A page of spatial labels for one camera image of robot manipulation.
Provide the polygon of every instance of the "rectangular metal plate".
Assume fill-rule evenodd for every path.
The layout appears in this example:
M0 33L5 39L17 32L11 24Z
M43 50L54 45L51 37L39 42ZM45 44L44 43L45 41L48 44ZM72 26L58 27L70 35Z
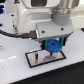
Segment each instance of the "rectangular metal plate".
M30 68L66 58L63 52L53 53L50 55L46 50L26 53L26 57Z
M40 40L65 37L74 30L71 20L66 26L59 26L54 21L39 22L36 26Z

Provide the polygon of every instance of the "mounting plate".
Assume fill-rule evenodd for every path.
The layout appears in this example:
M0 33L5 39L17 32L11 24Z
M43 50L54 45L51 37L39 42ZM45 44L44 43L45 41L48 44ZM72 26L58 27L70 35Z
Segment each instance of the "mounting plate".
M62 51L50 55L50 53L46 50L39 50L26 53L26 58L28 60L30 68L66 59Z

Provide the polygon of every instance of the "cable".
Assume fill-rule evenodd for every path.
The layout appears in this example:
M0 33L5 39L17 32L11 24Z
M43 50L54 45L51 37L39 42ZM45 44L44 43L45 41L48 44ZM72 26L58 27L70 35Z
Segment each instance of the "cable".
M14 38L22 38L22 39L31 38L31 39L37 39L37 34L36 34L35 30L34 31L30 31L30 33L25 33L25 34L22 34L22 35L11 34L11 33L7 33L5 31L0 30L0 34L3 34L5 36L9 36L9 37L14 37Z

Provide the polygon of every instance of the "white table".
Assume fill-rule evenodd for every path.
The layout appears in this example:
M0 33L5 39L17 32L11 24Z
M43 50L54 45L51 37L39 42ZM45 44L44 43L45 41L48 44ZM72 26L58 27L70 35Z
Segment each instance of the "white table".
M11 14L0 15L0 29L14 33ZM25 53L40 49L36 41L17 39L0 34L0 46L4 48L0 52L0 84L9 84L26 79L41 73L55 70L64 66L84 61L84 33L77 29L69 37L63 52L67 59L52 62L35 68L30 68Z

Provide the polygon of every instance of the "blue component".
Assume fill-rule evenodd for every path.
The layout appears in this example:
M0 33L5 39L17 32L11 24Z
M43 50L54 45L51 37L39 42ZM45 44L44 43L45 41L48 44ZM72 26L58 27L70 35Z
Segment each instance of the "blue component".
M45 49L50 53L57 53L62 50L62 44L55 39L50 39L46 41Z

